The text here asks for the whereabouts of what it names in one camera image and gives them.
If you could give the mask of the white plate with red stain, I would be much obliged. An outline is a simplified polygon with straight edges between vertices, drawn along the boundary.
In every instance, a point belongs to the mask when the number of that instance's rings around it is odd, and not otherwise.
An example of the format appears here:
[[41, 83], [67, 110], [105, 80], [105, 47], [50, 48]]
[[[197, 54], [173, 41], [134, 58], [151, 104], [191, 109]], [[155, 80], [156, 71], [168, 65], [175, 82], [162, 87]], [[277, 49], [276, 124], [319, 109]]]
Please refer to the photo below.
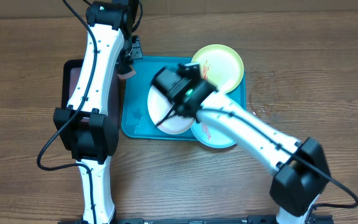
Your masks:
[[[154, 124], [163, 120], [172, 107], [173, 105], [156, 87], [150, 87], [147, 98], [147, 109]], [[157, 128], [166, 134], [181, 134], [190, 129], [194, 122], [194, 118], [184, 118], [176, 115], [158, 125]]]

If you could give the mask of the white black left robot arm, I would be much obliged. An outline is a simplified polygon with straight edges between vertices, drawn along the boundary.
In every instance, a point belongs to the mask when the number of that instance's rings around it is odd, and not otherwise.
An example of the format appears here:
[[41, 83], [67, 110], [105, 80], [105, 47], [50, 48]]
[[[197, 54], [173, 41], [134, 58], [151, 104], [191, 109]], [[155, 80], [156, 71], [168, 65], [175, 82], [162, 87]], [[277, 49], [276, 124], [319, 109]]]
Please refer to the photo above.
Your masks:
[[112, 223], [110, 162], [119, 131], [119, 74], [133, 71], [143, 57], [134, 31], [142, 18], [140, 1], [94, 1], [81, 20], [88, 35], [77, 68], [65, 65], [62, 105], [53, 122], [80, 170], [85, 209], [79, 223]]

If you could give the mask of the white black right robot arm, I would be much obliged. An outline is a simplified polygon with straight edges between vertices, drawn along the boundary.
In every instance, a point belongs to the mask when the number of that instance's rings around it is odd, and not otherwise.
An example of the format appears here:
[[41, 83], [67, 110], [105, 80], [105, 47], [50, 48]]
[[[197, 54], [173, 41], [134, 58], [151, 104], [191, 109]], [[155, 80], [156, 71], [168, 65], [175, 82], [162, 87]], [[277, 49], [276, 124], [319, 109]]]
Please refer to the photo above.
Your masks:
[[250, 114], [216, 85], [202, 79], [197, 63], [163, 67], [152, 86], [173, 105], [175, 115], [192, 117], [248, 151], [272, 175], [270, 196], [280, 207], [277, 223], [306, 223], [329, 178], [320, 143], [301, 142]]

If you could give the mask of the pink green sponge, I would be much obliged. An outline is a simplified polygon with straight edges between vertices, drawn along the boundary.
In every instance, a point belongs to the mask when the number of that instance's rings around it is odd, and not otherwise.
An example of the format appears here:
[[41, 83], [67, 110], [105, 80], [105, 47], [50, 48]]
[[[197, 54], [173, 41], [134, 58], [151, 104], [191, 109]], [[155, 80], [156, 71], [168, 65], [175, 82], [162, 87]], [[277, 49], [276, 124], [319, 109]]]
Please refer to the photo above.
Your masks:
[[127, 80], [131, 77], [133, 77], [136, 74], [136, 71], [134, 70], [133, 66], [130, 65], [127, 68], [125, 68], [123, 71], [118, 72], [117, 76], [121, 80]]

